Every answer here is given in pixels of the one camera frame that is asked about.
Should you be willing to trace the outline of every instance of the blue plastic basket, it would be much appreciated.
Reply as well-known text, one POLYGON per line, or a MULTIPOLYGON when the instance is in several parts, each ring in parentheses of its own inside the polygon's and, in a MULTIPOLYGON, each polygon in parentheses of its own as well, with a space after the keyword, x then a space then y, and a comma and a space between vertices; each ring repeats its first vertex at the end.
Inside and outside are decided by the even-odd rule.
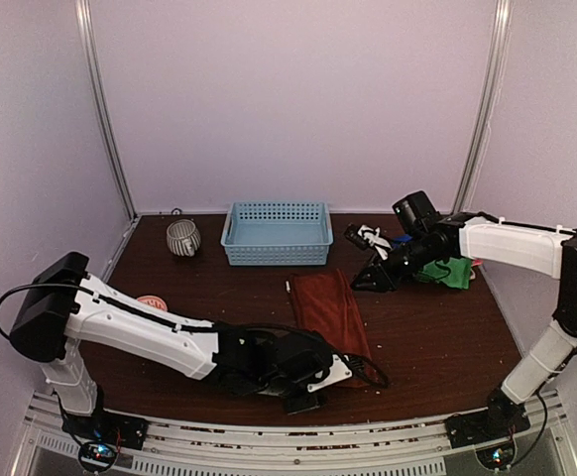
POLYGON ((312 201, 234 203, 220 243, 231 266, 325 265, 332 244, 328 206, 312 201))

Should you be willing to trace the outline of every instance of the gray and white mug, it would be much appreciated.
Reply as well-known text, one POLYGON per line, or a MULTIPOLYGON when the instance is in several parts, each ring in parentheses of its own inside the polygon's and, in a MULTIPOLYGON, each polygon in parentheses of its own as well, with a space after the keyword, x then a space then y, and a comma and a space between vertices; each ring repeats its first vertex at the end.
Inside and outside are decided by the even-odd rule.
POLYGON ((168 248, 177 256, 193 256, 200 248, 200 232, 191 220, 175 221, 168 227, 168 248))

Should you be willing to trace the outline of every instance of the cloth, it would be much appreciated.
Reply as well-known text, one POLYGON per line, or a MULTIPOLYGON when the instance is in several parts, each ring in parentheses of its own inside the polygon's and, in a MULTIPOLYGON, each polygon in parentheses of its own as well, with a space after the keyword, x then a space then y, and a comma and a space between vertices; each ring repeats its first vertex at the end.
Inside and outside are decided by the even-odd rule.
POLYGON ((450 258, 447 263, 434 261, 414 275, 422 283, 442 283, 456 290, 468 290, 472 261, 469 258, 450 258))
MULTIPOLYGON (((340 270, 317 275, 292 275, 288 282, 298 327, 319 332, 344 354, 371 357, 359 307, 348 280, 340 270)), ((367 384, 351 379, 339 385, 358 388, 367 384)))

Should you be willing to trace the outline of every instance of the red cloth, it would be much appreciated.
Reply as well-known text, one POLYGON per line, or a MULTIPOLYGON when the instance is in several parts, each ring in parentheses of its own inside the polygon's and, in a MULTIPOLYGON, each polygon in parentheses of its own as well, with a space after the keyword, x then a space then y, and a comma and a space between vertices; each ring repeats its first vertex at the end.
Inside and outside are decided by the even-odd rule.
MULTIPOLYGON (((340 270, 317 275, 292 275, 289 283, 290 301, 298 327, 319 332, 344 354, 370 358, 359 307, 348 280, 340 270)), ((367 384, 351 379, 339 385, 357 388, 367 384)))

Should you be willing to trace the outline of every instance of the green cloth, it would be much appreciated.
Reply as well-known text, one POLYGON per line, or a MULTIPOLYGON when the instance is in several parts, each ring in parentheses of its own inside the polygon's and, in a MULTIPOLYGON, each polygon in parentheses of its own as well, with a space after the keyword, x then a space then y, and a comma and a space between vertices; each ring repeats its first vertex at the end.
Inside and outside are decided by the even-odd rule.
POLYGON ((414 275, 421 283, 442 283, 456 290, 468 290, 471 277, 469 258, 450 258, 447 263, 434 261, 414 275))

